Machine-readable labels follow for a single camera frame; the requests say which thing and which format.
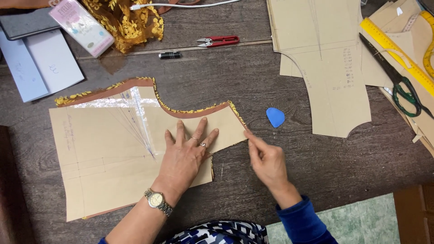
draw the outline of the gray notebook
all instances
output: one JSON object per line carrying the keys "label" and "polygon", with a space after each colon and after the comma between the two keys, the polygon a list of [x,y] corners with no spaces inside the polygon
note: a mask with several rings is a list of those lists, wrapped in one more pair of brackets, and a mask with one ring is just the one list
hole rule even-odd
{"label": "gray notebook", "polygon": [[37,9],[31,13],[0,16],[0,25],[8,40],[59,29],[59,24],[48,14],[51,7]]}

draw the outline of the white cable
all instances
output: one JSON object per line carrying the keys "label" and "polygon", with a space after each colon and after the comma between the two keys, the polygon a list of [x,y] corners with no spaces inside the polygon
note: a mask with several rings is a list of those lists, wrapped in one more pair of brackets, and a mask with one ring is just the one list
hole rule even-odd
{"label": "white cable", "polygon": [[147,6],[169,6],[169,7],[180,7],[180,8],[203,8],[203,7],[212,7],[225,3],[233,3],[241,0],[229,0],[220,3],[211,3],[211,4],[203,4],[203,5],[179,5],[179,4],[168,4],[168,3],[149,3],[149,4],[136,4],[130,7],[130,10],[138,10]]}

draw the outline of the thread snips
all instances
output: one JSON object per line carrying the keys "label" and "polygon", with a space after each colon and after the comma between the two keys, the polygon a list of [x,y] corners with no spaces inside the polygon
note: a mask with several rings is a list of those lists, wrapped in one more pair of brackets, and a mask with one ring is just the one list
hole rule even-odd
{"label": "thread snips", "polygon": [[240,42],[240,39],[237,36],[209,36],[197,41],[204,42],[203,44],[198,45],[200,47],[215,47],[236,44]]}

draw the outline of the black scissors blade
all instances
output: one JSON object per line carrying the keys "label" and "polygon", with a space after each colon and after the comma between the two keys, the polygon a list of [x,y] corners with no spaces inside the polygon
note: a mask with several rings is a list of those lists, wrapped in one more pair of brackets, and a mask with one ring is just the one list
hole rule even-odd
{"label": "black scissors blade", "polygon": [[380,52],[362,35],[362,33],[359,33],[359,35],[363,44],[378,61],[381,67],[383,67],[393,84],[399,84],[402,81],[402,75],[398,73],[398,71],[384,58],[383,55],[380,54]]}

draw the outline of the watch face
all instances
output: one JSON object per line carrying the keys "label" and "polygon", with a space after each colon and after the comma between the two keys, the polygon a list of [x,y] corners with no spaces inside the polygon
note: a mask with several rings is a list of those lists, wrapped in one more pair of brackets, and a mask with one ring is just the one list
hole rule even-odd
{"label": "watch face", "polygon": [[150,197],[149,197],[149,205],[151,207],[158,207],[161,203],[163,202],[163,196],[160,193],[153,193]]}

